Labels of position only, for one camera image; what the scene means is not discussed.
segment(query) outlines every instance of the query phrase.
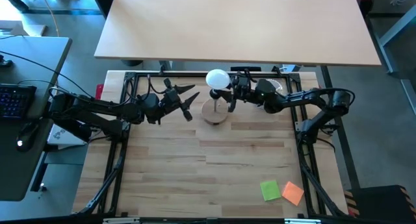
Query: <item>orange sticky note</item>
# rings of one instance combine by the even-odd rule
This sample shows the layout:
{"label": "orange sticky note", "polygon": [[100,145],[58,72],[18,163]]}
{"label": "orange sticky note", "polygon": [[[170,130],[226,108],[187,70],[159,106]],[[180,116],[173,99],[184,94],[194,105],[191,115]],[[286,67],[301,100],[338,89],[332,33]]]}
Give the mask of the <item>orange sticky note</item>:
{"label": "orange sticky note", "polygon": [[303,195],[304,191],[302,189],[294,185],[292,182],[287,182],[285,190],[281,196],[298,206]]}

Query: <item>green sticky note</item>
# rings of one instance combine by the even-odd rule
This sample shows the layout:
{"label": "green sticky note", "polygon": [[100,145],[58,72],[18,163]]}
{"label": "green sticky note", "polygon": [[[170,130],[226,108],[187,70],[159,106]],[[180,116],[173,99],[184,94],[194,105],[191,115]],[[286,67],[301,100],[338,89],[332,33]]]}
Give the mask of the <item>green sticky note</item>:
{"label": "green sticky note", "polygon": [[281,197],[278,183],[275,180],[262,182],[260,187],[265,201],[270,201]]}

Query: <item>white ball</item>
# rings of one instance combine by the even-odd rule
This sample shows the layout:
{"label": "white ball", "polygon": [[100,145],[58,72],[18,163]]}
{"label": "white ball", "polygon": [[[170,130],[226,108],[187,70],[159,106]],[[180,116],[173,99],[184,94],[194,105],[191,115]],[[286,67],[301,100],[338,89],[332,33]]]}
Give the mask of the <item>white ball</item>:
{"label": "white ball", "polygon": [[229,75],[221,69],[214,69],[208,72],[205,81],[212,89],[221,90],[227,88],[229,84]]}

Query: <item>keyboard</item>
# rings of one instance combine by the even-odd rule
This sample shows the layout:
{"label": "keyboard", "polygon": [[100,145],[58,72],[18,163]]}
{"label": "keyboard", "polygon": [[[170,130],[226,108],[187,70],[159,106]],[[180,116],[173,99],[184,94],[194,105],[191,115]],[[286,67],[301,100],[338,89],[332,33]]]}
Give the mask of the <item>keyboard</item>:
{"label": "keyboard", "polygon": [[35,91],[35,86],[0,84],[0,119],[24,119]]}

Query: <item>wooden table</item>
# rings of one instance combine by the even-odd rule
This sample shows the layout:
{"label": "wooden table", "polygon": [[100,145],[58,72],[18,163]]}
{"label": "wooden table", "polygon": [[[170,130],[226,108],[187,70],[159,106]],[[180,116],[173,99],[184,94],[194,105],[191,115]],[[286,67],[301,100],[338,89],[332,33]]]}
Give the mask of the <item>wooden table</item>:
{"label": "wooden table", "polygon": [[356,0],[114,0],[95,56],[380,65]]}
{"label": "wooden table", "polygon": [[[124,74],[107,73],[102,99],[120,100]],[[304,90],[318,86],[315,73],[300,73],[300,77]],[[152,78],[157,90],[163,90],[162,80]],[[201,92],[190,108],[194,119],[186,122],[177,110],[162,118],[162,125],[145,122],[132,126],[118,214],[161,218],[293,218],[298,213],[306,214],[304,198],[299,206],[283,198],[264,202],[260,189],[265,180],[276,180],[281,191],[288,181],[303,188],[289,109],[267,114],[249,103],[238,102],[224,123],[212,126],[201,117],[202,104],[210,98],[205,79],[171,81],[177,85],[196,84],[181,95],[182,99]],[[146,79],[140,79],[138,93],[146,93],[147,85]],[[315,106],[307,106],[310,118],[318,111]],[[320,137],[329,140],[325,135]],[[90,144],[73,211],[85,207],[101,187],[109,148],[110,143],[104,140]],[[333,149],[318,142],[315,154],[324,189],[347,212]],[[314,189],[311,195],[316,198]]]}

